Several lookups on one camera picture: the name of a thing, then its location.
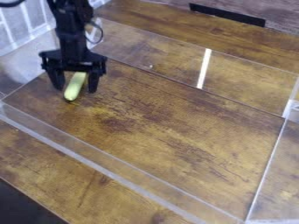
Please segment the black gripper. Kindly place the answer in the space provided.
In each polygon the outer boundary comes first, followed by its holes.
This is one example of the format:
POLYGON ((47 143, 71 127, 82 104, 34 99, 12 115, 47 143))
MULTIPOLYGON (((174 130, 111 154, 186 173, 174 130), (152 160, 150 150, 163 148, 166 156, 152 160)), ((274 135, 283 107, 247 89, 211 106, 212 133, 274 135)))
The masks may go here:
POLYGON ((63 90, 66 84, 64 71, 80 71, 88 73, 88 91, 94 94, 99 88, 99 79, 107 72, 108 58, 88 49, 88 38, 83 30, 70 32, 55 29, 60 48, 43 51, 42 68, 47 71, 51 84, 58 90, 63 90))

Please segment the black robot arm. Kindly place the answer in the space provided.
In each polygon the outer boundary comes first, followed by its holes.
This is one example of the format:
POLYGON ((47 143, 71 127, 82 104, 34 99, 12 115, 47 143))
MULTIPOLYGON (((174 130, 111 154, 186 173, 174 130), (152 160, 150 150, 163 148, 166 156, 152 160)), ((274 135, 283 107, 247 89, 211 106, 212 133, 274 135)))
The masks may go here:
POLYGON ((47 0, 55 17, 55 32, 60 48, 40 52, 42 69, 47 72, 51 84, 63 90, 64 72, 86 72, 88 74, 88 91, 95 93, 99 78, 107 73, 108 58, 88 49, 86 24, 92 22, 94 8, 88 0, 47 0))

